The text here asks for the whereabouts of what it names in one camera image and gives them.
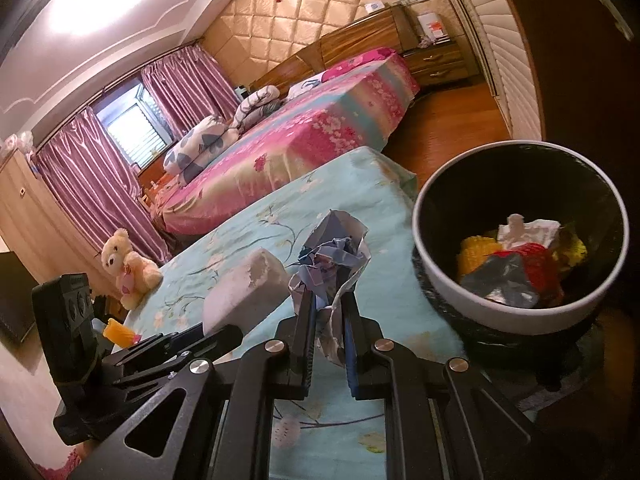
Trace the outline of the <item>grey white foam block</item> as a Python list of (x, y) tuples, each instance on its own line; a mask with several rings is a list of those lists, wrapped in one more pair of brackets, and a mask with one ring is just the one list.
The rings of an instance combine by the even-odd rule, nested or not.
[(250, 252), (206, 296), (204, 335), (232, 325), (246, 336), (290, 296), (289, 280), (285, 267), (271, 252), (264, 248)]

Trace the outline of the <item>yellow ribbed sponge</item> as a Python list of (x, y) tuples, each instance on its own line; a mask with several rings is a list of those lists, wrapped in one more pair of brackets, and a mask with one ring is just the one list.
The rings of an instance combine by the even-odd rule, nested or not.
[(457, 255), (458, 280), (474, 272), (489, 256), (501, 249), (502, 245), (492, 237), (477, 235), (462, 240)]

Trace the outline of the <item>red white 1928 box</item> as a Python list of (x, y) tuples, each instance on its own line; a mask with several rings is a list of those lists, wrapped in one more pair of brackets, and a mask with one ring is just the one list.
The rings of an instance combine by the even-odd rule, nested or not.
[(564, 298), (564, 292), (558, 265), (550, 250), (541, 244), (527, 243), (515, 247), (514, 252), (521, 256), (529, 283), (538, 292), (538, 304), (541, 307), (558, 306)]

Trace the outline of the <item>yellow wrapper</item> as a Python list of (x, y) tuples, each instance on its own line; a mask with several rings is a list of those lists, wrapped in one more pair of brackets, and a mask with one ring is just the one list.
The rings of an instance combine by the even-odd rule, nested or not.
[(560, 229), (552, 250), (552, 257), (560, 270), (565, 271), (578, 266), (587, 258), (587, 255), (585, 244), (573, 231)]

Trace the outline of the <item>teddy bear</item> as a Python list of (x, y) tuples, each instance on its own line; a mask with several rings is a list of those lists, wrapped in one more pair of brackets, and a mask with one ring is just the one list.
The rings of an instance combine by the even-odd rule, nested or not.
[(124, 228), (116, 230), (105, 242), (101, 263), (103, 269), (115, 279), (120, 303), (127, 311), (134, 310), (163, 279), (157, 264), (134, 250), (128, 231)]

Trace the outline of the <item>grey foil wrapper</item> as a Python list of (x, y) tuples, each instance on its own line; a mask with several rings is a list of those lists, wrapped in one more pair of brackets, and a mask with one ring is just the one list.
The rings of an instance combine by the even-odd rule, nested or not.
[(489, 256), (473, 272), (461, 279), (461, 286), (472, 294), (504, 306), (531, 309), (539, 294), (525, 272), (524, 260), (514, 252)]

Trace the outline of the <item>white crumpled tissue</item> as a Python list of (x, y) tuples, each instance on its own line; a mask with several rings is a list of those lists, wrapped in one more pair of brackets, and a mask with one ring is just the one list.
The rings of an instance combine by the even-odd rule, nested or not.
[(561, 225), (554, 220), (537, 219), (525, 222), (521, 214), (510, 214), (506, 224), (498, 227), (497, 242), (505, 250), (534, 243), (549, 248), (558, 237)]

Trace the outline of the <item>folded white blue quilt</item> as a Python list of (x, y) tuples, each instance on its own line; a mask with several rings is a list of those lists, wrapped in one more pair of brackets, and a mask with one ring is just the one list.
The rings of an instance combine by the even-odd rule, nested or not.
[(239, 140), (238, 130), (209, 115), (185, 134), (165, 155), (166, 174), (178, 177), (181, 186), (193, 181), (213, 160)]

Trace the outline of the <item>pink floral bed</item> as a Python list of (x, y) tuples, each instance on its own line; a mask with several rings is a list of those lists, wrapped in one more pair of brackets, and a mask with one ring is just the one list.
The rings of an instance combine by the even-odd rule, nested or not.
[(185, 186), (158, 192), (154, 223), (174, 235), (204, 235), (242, 209), (355, 148), (379, 151), (419, 85), (393, 54), (283, 104)]

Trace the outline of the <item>pink curtain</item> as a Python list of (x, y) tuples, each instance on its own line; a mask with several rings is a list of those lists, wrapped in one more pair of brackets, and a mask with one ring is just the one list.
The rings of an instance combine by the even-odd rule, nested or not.
[[(228, 119), (239, 104), (220, 65), (194, 44), (146, 64), (143, 88), (160, 108), (172, 140), (180, 140), (201, 119)], [(118, 228), (126, 228), (134, 250), (157, 263), (171, 258), (163, 237), (139, 202), (142, 188), (98, 115), (84, 107), (58, 129), (34, 156), (34, 164), (55, 199), (81, 234), (101, 249)]]

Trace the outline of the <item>striped folded blanket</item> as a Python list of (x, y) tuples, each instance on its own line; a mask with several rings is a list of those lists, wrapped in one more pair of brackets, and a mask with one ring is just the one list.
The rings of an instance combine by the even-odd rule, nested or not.
[(280, 90), (273, 84), (268, 84), (251, 93), (240, 103), (232, 118), (230, 130), (235, 130), (240, 136), (278, 110), (281, 105)]

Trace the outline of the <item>white pillow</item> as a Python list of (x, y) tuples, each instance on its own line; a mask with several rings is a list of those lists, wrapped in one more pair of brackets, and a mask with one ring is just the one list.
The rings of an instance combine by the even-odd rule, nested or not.
[(323, 72), (314, 74), (302, 81), (296, 82), (296, 84), (292, 84), (292, 86), (288, 89), (286, 99), (288, 101), (292, 101), (299, 96), (302, 96), (306, 92), (320, 86), (320, 84), (322, 84), (322, 76)]

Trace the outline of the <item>wooden nightstand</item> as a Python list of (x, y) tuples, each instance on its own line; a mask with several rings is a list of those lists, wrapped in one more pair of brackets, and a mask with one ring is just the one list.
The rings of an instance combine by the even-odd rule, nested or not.
[(408, 50), (402, 57), (422, 88), (449, 84), (470, 76), (462, 52), (452, 40)]

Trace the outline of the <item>pink pillow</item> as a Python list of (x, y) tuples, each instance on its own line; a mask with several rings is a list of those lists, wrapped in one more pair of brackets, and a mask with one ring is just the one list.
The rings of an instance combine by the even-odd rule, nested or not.
[(355, 68), (374, 61), (383, 61), (389, 58), (396, 51), (391, 48), (377, 48), (367, 52), (360, 53), (353, 58), (341, 61), (325, 70), (321, 75), (322, 82), (328, 82), (334, 78), (347, 74)]

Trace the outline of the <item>white box on nightstand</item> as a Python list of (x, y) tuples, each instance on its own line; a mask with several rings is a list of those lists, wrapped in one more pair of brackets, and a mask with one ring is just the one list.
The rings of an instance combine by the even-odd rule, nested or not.
[(437, 13), (423, 13), (418, 15), (419, 24), (424, 32), (424, 36), (431, 40), (433, 44), (449, 39), (449, 34), (444, 22)]

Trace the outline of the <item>wooden headboard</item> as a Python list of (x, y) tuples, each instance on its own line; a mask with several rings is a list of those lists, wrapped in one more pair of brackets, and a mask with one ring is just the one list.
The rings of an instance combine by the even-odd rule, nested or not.
[(415, 49), (419, 42), (419, 35), (404, 8), (390, 6), (322, 36), (253, 81), (248, 88), (256, 91), (273, 84), (285, 93), (292, 84), (361, 53), (376, 48), (404, 53)]

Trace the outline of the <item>dark wooden door panel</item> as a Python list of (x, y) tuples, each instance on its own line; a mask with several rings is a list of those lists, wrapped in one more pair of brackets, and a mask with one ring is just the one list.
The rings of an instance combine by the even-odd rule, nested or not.
[(532, 58), (544, 138), (639, 201), (639, 0), (509, 0)]

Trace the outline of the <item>white louvered wardrobe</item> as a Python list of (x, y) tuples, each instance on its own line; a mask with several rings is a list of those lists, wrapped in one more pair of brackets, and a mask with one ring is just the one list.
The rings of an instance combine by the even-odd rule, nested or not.
[(468, 36), (510, 136), (542, 138), (526, 41), (508, 0), (449, 0)]

